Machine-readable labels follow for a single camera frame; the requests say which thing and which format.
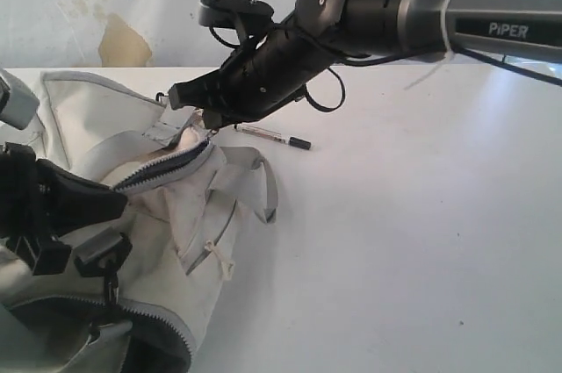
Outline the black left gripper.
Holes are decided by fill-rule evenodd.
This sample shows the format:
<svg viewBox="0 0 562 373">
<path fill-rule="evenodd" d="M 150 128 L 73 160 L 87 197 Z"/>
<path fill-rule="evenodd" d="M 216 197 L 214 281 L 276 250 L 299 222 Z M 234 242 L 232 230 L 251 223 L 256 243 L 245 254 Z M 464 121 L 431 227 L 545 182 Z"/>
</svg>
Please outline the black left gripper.
<svg viewBox="0 0 562 373">
<path fill-rule="evenodd" d="M 34 276 L 62 273 L 71 247 L 58 237 L 118 219 L 127 197 L 76 176 L 28 146 L 1 146 L 1 239 Z"/>
</svg>

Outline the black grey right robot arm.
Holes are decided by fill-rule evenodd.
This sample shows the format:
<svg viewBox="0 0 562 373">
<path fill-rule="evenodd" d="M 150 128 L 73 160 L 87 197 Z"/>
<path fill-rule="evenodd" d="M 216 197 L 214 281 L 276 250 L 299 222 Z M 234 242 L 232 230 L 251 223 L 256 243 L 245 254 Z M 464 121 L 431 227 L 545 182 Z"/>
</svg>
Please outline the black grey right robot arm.
<svg viewBox="0 0 562 373">
<path fill-rule="evenodd" d="M 282 21 L 257 0 L 200 0 L 199 23 L 238 43 L 214 71 L 174 84 L 173 109 L 201 110 L 217 130 L 256 122 L 335 64 L 435 63 L 461 54 L 493 66 L 505 55 L 561 61 L 561 0 L 296 0 Z"/>
</svg>

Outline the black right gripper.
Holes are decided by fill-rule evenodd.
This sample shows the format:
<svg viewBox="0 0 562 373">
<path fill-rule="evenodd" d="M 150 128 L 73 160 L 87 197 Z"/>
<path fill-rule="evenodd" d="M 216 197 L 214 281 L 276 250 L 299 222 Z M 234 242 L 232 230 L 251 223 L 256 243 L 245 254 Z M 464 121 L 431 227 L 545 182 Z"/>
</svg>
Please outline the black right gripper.
<svg viewBox="0 0 562 373">
<path fill-rule="evenodd" d="M 242 64 L 174 83 L 168 98 L 173 110 L 188 106 L 200 109 L 205 128 L 221 129 L 263 118 L 260 86 L 257 72 L 249 64 Z"/>
</svg>

